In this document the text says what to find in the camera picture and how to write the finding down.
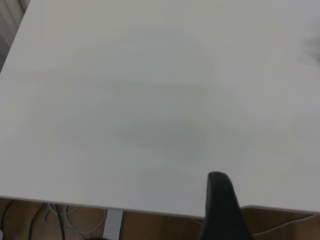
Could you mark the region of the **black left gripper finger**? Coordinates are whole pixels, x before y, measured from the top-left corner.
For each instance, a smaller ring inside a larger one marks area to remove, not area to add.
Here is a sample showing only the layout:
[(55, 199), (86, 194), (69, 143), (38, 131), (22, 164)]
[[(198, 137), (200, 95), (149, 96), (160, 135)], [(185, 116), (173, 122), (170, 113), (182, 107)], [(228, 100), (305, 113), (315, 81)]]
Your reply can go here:
[(205, 217), (201, 240), (252, 240), (227, 174), (210, 172), (207, 176)]

